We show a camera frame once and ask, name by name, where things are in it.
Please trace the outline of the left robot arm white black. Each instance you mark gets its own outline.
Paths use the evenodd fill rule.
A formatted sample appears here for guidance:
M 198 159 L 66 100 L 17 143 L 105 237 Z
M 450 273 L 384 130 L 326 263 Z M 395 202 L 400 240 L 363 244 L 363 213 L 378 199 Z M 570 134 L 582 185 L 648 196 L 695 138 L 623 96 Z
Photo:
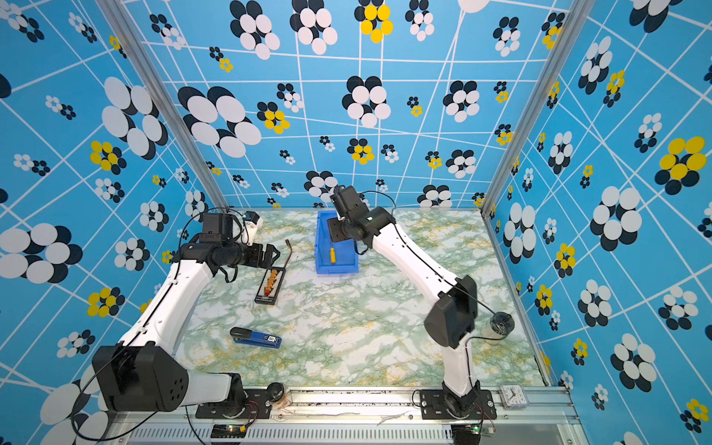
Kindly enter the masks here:
M 115 412 L 172 412 L 216 404 L 239 415 L 247 404 L 237 373 L 189 371 L 174 355 L 202 291 L 211 280 L 240 266 L 268 269 L 280 251 L 243 243 L 232 235 L 196 235 L 183 244 L 159 294 L 114 346 L 92 360 L 104 402 Z

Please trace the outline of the blue black stapler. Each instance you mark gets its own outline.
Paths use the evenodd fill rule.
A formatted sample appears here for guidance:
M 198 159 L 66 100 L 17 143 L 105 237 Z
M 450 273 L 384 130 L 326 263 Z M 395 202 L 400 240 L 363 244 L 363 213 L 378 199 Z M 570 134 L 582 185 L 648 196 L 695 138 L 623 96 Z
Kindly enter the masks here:
M 281 337 L 242 327 L 231 328 L 230 336 L 235 343 L 254 347 L 279 349 L 282 344 Z

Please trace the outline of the green circuit board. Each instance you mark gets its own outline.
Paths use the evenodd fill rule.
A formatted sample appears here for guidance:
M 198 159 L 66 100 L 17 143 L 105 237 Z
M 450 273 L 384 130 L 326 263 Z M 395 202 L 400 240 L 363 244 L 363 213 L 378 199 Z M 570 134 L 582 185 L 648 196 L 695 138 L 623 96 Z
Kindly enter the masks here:
M 245 425 L 218 425 L 211 430 L 211 439 L 244 439 L 248 432 Z
M 481 428 L 474 425 L 451 425 L 454 445 L 480 445 Z

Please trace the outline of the black lidded clear jar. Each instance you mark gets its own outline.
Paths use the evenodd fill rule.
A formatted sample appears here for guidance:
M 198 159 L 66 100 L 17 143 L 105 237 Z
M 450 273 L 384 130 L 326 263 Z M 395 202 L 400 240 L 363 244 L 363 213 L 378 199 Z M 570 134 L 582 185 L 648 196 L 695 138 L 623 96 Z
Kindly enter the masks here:
M 489 324 L 482 331 L 482 337 L 489 344 L 506 339 L 515 329 L 515 319 L 511 313 L 497 311 L 491 315 Z

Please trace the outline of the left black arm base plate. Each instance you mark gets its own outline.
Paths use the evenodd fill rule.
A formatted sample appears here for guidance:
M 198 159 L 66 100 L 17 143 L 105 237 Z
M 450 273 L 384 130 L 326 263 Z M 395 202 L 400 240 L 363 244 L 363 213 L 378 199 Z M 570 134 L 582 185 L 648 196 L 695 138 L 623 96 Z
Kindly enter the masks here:
M 268 419 L 272 413 L 272 402 L 265 389 L 245 389 L 237 401 L 207 402 L 200 404 L 196 418 L 211 420 Z

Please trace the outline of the blue plastic bin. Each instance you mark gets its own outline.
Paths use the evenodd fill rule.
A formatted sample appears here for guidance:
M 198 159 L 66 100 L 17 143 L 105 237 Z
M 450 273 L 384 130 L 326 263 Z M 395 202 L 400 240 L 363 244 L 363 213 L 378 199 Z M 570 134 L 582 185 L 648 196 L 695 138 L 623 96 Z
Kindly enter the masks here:
M 314 244 L 315 271 L 319 276 L 341 276 L 342 274 L 358 274 L 359 259 L 351 240 L 332 243 L 327 228 L 327 220 L 336 217 L 335 211 L 319 211 L 317 213 L 316 239 Z M 336 250 L 337 263 L 331 264 L 329 249 L 333 245 Z

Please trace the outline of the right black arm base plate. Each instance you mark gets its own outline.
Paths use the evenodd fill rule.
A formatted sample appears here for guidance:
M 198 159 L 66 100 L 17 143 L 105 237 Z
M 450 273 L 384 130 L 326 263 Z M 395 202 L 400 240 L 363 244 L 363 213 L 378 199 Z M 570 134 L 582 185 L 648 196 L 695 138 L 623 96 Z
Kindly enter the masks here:
M 418 407 L 424 420 L 495 420 L 497 411 L 487 389 L 472 389 L 458 397 L 448 389 L 419 389 Z

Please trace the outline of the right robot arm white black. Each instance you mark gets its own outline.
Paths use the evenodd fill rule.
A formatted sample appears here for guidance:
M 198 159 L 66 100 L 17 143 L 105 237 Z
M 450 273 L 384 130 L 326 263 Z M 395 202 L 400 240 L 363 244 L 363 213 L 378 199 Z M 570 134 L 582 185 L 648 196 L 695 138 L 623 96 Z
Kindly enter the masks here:
M 467 348 L 467 336 L 478 316 L 476 281 L 440 266 L 406 235 L 391 212 L 369 209 L 354 187 L 339 185 L 331 200 L 337 212 L 328 221 L 331 239 L 362 242 L 383 255 L 431 304 L 424 327 L 442 348 L 444 400 L 454 416 L 469 415 L 479 391 Z

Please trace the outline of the left green circuit board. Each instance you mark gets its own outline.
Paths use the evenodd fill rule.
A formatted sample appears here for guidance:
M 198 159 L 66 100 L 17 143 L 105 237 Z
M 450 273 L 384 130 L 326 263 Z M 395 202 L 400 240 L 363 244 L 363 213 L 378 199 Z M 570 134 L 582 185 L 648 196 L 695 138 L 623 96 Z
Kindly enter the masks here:
M 211 430 L 211 439 L 244 439 L 248 432 L 245 425 L 218 425 Z

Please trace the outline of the right green circuit board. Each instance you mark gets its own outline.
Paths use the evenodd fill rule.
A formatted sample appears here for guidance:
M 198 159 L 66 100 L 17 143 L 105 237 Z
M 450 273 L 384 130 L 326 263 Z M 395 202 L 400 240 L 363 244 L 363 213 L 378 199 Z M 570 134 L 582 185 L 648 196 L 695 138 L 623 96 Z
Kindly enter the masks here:
M 480 445 L 481 428 L 474 425 L 451 425 L 454 445 Z

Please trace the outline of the brown bent hex key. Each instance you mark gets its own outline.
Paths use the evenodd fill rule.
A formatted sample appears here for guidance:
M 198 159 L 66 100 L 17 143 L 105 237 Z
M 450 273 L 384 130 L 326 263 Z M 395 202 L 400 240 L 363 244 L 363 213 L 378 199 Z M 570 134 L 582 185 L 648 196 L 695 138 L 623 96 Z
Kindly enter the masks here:
M 290 242 L 289 239 L 286 239 L 286 240 L 285 240 L 285 243 L 286 243 L 286 245 L 287 245 L 287 248 L 289 249 L 289 254 L 287 254 L 287 259 L 285 259 L 283 268 L 284 268 L 284 269 L 287 269 L 287 265 L 289 265 L 289 261 L 290 261 L 292 255 L 293 255 L 293 246 L 292 246 L 292 244 L 291 244 L 291 242 Z

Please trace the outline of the small white clock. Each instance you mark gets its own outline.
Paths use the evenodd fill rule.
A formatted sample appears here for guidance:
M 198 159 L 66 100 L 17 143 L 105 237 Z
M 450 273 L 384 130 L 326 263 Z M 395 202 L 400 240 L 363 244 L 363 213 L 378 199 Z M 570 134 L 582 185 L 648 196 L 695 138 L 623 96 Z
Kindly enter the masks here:
M 527 408 L 530 404 L 526 391 L 519 385 L 502 385 L 499 387 L 501 401 L 510 410 Z

